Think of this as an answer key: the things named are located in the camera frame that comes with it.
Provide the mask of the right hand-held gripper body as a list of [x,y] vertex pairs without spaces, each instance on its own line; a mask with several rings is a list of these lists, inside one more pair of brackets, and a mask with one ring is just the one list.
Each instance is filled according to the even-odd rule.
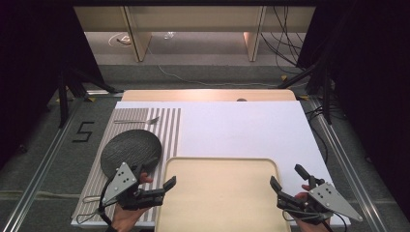
[[277,207],[294,219],[309,224],[320,224],[332,216],[344,216],[356,221],[363,217],[349,204],[336,188],[322,179],[309,179],[307,200],[285,193],[277,193]]

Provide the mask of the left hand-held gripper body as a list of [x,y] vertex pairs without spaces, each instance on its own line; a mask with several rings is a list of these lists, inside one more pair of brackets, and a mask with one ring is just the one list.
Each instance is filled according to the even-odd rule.
[[133,166],[123,162],[102,191],[101,206],[103,208],[119,204],[124,210],[139,210],[160,206],[163,203],[163,188],[144,190],[140,188],[142,166]]

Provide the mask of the black round plate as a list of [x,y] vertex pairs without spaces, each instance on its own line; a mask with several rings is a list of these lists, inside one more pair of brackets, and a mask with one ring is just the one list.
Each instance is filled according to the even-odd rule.
[[123,162],[129,167],[141,166],[148,158],[161,160],[161,155],[161,142],[152,132],[127,130],[114,136],[102,149],[102,172],[110,177]]

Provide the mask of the person's left hand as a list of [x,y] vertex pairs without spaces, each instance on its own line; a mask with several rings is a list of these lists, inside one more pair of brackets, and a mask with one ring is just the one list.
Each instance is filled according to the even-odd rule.
[[105,232],[131,232],[140,217],[148,208],[138,210],[124,210],[119,204],[115,205],[113,219]]

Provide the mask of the silver spoon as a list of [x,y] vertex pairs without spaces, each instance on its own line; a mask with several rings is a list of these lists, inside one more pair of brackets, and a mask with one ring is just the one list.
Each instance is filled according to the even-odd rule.
[[85,196],[82,199],[82,203],[86,204],[86,203],[91,203],[91,202],[105,202],[106,198],[105,197],[101,197],[100,195],[90,195],[90,196]]

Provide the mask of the striped placemat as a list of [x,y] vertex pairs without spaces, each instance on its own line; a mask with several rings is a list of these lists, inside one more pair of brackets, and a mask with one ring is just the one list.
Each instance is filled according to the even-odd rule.
[[[148,120],[160,116],[161,118],[154,125],[147,124],[114,124],[114,120]],[[94,216],[83,224],[77,224],[74,218],[79,214],[89,214],[97,210],[99,202],[82,203],[85,196],[101,195],[106,177],[101,168],[101,155],[104,146],[117,134],[130,130],[147,130],[158,137],[162,145],[161,160],[157,167],[149,173],[154,178],[152,184],[143,184],[145,190],[159,189],[165,182],[162,177],[166,162],[177,155],[177,145],[179,140],[179,129],[182,116],[181,108],[149,108],[142,106],[139,108],[115,108],[111,113],[108,124],[104,131],[102,141],[91,167],[87,182],[80,195],[76,209],[73,213],[72,225],[81,228],[103,228],[106,223],[99,217]]]

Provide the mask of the metal spoon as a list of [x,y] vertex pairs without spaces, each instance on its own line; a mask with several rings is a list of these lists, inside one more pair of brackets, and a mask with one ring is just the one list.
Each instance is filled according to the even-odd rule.
[[114,124],[147,124],[147,125],[154,125],[161,117],[155,117],[148,120],[114,120]]

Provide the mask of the silver cutlery piece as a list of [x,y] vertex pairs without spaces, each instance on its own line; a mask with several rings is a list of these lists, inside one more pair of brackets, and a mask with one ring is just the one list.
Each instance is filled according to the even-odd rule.
[[77,215],[74,220],[77,224],[83,224],[84,222],[90,220],[94,216],[97,216],[99,214],[99,210],[94,210],[92,213],[89,214],[79,214]]

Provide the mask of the beige plastic tray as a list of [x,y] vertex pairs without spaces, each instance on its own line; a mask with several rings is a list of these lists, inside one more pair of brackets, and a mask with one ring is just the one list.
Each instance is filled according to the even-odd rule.
[[270,159],[173,158],[176,185],[158,209],[155,232],[291,232],[277,207]]

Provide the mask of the white table cover board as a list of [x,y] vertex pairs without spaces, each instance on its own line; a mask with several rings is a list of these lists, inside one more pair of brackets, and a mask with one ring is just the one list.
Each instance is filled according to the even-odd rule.
[[[120,101],[115,108],[142,106],[182,109],[173,158],[272,160],[288,194],[305,184],[296,164],[318,179],[332,179],[298,101]],[[150,210],[138,226],[155,227],[158,209]]]

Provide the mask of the black tape floor mark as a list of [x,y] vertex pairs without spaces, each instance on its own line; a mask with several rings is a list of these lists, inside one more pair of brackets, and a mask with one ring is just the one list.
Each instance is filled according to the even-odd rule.
[[75,137],[73,138],[73,143],[84,143],[88,142],[93,133],[94,122],[84,121],[81,122]]

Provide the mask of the black metal stand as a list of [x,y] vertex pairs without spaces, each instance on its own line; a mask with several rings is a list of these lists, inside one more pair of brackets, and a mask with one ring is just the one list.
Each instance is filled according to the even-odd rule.
[[319,90],[322,90],[322,112],[326,122],[330,125],[332,123],[330,116],[331,81],[326,61],[319,59],[305,71],[281,83],[278,89],[286,89],[308,76],[306,91],[309,95],[316,95]]
[[83,85],[84,82],[90,82],[100,89],[105,90],[109,94],[123,93],[123,90],[107,85],[102,78],[96,78],[78,68],[65,65],[58,74],[60,128],[63,128],[69,120],[69,101],[67,90],[70,90],[76,98],[85,98],[88,96],[88,93]]

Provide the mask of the light wooden table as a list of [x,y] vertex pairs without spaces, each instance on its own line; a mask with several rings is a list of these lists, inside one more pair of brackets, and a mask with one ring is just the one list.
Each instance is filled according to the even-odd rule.
[[122,102],[286,102],[294,101],[286,89],[181,89],[128,90]]

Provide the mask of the light wooden shelf unit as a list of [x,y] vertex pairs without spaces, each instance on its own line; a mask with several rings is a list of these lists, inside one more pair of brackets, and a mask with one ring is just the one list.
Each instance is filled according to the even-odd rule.
[[137,62],[154,32],[240,32],[249,60],[256,60],[263,32],[305,33],[313,7],[76,7],[85,32],[127,32]]

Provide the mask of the aluminium floor rail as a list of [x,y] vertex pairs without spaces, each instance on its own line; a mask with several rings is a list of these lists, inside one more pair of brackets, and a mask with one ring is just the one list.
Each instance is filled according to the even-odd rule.
[[73,100],[73,103],[69,107],[70,113],[67,119],[53,134],[52,141],[49,143],[46,152],[43,154],[41,162],[36,165],[36,171],[30,176],[27,187],[20,195],[15,193],[15,197],[17,198],[16,204],[9,214],[5,225],[0,229],[0,232],[18,232],[35,201],[36,195],[39,192],[51,165],[58,155],[63,141],[72,125],[76,111],[80,108],[82,103],[83,99]]
[[373,232],[387,232],[386,224],[380,217],[380,213],[374,201],[371,199],[369,192],[366,190],[365,185],[359,176],[359,172],[354,169],[352,161],[348,158],[341,140],[337,136],[333,124],[331,123],[329,113],[325,112],[327,107],[322,104],[317,97],[312,97],[309,103],[312,107],[316,107],[319,110],[318,122],[320,127],[332,147],[332,151],[335,154],[338,164],[361,207],[369,227]]

